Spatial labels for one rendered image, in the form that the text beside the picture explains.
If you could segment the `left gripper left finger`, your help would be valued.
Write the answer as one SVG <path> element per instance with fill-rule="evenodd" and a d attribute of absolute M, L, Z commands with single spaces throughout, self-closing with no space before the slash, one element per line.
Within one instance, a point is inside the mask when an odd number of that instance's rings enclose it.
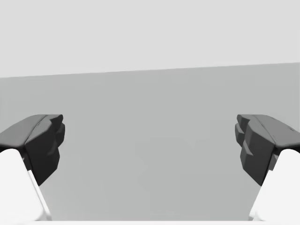
<path fill-rule="evenodd" d="M 0 221 L 52 220 L 40 186 L 58 168 L 61 114 L 29 116 L 0 133 Z"/>

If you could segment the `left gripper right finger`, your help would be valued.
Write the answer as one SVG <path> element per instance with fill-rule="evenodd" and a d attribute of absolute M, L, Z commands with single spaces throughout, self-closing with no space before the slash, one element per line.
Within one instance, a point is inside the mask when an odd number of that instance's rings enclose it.
<path fill-rule="evenodd" d="M 248 219 L 300 221 L 300 132 L 262 114 L 237 121 L 242 168 L 261 187 Z"/>

